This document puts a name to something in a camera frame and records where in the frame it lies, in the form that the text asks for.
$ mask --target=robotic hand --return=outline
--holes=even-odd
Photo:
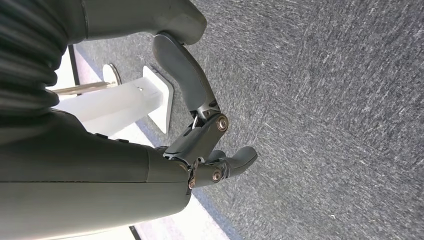
[[[257,158],[214,150],[227,131],[208,80],[182,46],[206,20],[189,0],[0,0],[0,238],[40,239],[177,213],[192,188],[241,174]],[[52,109],[67,44],[155,35],[157,62],[178,82],[193,123],[153,149],[87,132]]]

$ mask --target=white plastic base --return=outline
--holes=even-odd
[[[119,77],[116,70],[104,71],[103,74],[105,80],[110,82],[117,82]],[[55,108],[75,115],[91,133],[111,136],[149,116],[166,134],[170,124],[173,94],[172,85],[156,71],[145,66],[142,78],[66,99]]]
[[[166,134],[170,127],[174,88],[156,70],[148,66],[143,67],[143,78],[148,79],[163,94],[162,104],[160,107],[149,113],[148,116],[159,127],[159,129]]]

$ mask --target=prosthetic hand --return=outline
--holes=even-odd
[[[0,238],[40,239],[171,215],[192,188],[216,184],[257,158],[216,143],[229,127],[208,80],[181,45],[206,27],[188,0],[0,1]],[[68,43],[155,34],[153,53],[180,85],[193,123],[153,149],[87,132],[52,109],[54,69]]]

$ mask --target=robotic arm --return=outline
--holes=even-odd
[[[244,172],[251,147],[213,150],[229,126],[209,82],[181,45],[206,20],[189,0],[0,0],[0,238],[40,239],[168,216],[193,188]],[[87,132],[55,110],[54,69],[67,44],[155,35],[157,62],[178,82],[193,122],[156,149]]]

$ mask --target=robotic finger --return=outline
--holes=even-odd
[[[249,146],[241,148],[233,157],[227,157],[222,151],[213,151],[227,132],[229,120],[221,112],[208,79],[194,57],[165,32],[154,37],[153,54],[159,65],[178,82],[193,116],[193,123],[165,150],[163,156],[187,165],[190,189],[216,184],[243,173],[258,155]]]

